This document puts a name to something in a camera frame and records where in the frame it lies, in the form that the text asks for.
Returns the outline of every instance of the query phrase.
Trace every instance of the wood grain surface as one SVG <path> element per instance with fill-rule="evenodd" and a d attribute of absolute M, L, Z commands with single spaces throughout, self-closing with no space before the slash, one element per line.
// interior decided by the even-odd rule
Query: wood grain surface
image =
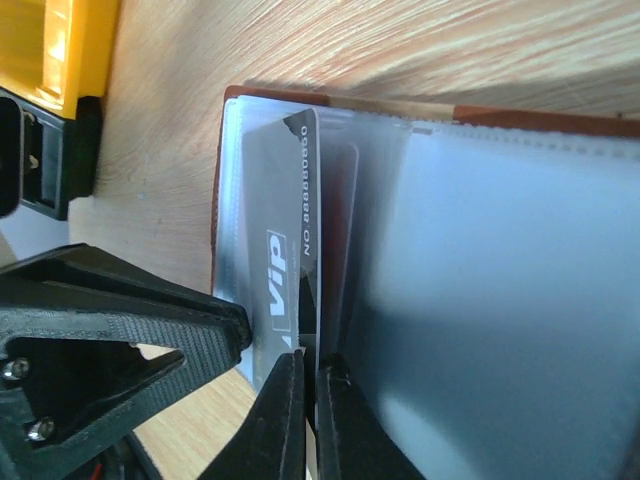
<path fill-rule="evenodd" d="M 125 0 L 94 197 L 71 238 L 209 291 L 227 85 L 640 117 L 637 0 Z M 137 431 L 191 479 L 253 401 L 234 372 Z"/>

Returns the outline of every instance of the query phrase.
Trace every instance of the triangular black bracket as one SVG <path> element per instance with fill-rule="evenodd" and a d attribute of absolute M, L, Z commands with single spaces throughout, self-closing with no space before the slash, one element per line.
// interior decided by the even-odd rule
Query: triangular black bracket
<path fill-rule="evenodd" d="M 61 478 L 240 361 L 242 307 L 86 245 L 0 270 L 0 477 Z M 132 344 L 174 349 L 145 360 Z"/>

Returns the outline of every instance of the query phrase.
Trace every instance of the red wire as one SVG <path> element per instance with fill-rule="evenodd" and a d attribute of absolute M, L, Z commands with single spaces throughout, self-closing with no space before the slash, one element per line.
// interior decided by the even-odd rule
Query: red wire
<path fill-rule="evenodd" d="M 100 480 L 101 473 L 102 473 L 102 464 L 98 463 L 98 465 L 96 465 L 96 469 L 93 471 L 93 475 L 91 475 L 90 480 Z"/>

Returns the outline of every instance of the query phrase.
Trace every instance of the tabletop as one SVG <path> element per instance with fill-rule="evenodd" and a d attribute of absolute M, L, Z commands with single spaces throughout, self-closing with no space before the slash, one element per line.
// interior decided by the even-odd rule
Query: tabletop
<path fill-rule="evenodd" d="M 229 84 L 640 118 L 637 1 L 123 0 L 95 194 L 71 240 L 211 291 Z M 195 478 L 255 398 L 229 372 L 136 432 Z"/>

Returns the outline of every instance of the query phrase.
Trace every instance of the screw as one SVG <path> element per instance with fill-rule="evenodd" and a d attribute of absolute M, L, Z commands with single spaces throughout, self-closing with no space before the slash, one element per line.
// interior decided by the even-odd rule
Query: screw
<path fill-rule="evenodd" d="M 29 440 L 32 442 L 44 442 L 51 438 L 55 429 L 56 424 L 53 423 L 53 420 L 45 417 L 31 426 L 27 437 L 29 437 Z"/>
<path fill-rule="evenodd" d="M 23 357 L 16 358 L 2 368 L 2 378 L 5 380 L 22 380 L 29 375 L 30 368 L 29 360 Z"/>

